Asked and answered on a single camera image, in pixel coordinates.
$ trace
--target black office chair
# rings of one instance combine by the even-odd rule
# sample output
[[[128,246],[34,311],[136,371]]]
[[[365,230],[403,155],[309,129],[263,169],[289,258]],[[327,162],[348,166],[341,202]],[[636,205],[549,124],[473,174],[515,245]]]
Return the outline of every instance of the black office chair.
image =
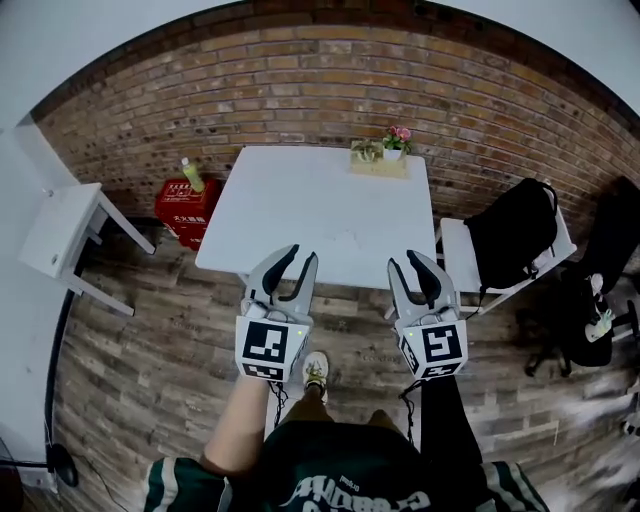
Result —
[[[578,263],[562,274],[562,281],[552,287],[537,311],[522,310],[517,320],[522,326],[531,319],[548,328],[550,336],[542,351],[525,368],[530,377],[558,346],[564,357],[561,373],[571,374],[571,362],[580,366],[605,366],[611,361],[612,342],[620,331],[630,330],[639,339],[638,316],[633,302],[628,311],[617,314],[612,327],[600,339],[589,342],[587,324],[596,325],[600,313],[608,308],[606,294],[618,282],[625,265],[640,242],[640,190],[626,178],[620,178],[613,194],[603,194],[587,250]],[[596,302],[589,277],[601,274],[602,299]]]

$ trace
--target white folding table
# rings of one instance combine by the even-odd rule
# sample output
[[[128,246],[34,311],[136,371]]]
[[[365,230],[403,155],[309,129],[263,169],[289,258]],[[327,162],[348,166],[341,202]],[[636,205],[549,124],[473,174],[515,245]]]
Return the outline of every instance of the white folding table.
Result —
[[[395,258],[419,291],[406,251],[435,261],[435,233],[424,159],[407,157],[407,168],[408,179],[365,176],[350,172],[348,149],[246,147],[196,265],[246,275],[275,250],[300,244],[286,279],[297,279],[314,251],[318,282],[389,289],[387,262]]]
[[[98,232],[107,217],[111,217],[145,252],[155,252],[155,247],[107,199],[101,187],[100,183],[74,185],[54,190],[45,197],[18,259],[65,283],[76,294],[86,292],[132,316],[133,308],[87,283],[74,272],[87,239],[98,245],[102,243]]]

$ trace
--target white shoe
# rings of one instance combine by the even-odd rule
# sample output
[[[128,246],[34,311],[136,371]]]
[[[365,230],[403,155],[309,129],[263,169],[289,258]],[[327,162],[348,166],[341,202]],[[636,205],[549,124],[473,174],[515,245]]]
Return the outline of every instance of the white shoe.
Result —
[[[607,334],[611,330],[611,322],[614,318],[615,315],[613,312],[610,309],[607,309],[602,313],[602,315],[600,315],[600,320],[598,320],[596,325],[585,325],[584,335],[587,337],[587,340],[593,343]]]
[[[322,389],[322,401],[326,404],[329,398],[327,393],[327,377],[329,376],[329,360],[324,352],[311,352],[304,358],[302,365],[302,382],[304,390],[309,385],[315,384]]]

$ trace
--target red brick wall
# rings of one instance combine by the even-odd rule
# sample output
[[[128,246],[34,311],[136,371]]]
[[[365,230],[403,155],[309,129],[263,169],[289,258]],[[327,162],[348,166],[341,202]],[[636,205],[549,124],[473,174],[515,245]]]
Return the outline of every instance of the red brick wall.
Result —
[[[333,3],[174,22],[72,77],[34,117],[80,181],[101,181],[132,216],[153,215],[183,156],[225,179],[243,145],[347,147],[392,124],[413,130],[437,216],[548,178],[580,238],[615,177],[640,183],[637,119],[557,54],[433,6],[417,16],[411,2]]]

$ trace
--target red crate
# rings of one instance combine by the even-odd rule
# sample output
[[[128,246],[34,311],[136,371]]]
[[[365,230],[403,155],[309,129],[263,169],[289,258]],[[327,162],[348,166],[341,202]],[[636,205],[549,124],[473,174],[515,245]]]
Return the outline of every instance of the red crate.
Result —
[[[185,227],[178,229],[175,233],[178,235],[178,240],[183,247],[189,247],[194,251],[200,249],[200,244],[204,238],[204,234],[207,228],[201,227]]]
[[[170,229],[205,229],[220,198],[220,185],[207,180],[204,191],[195,192],[186,179],[167,180],[156,199],[156,216]]]

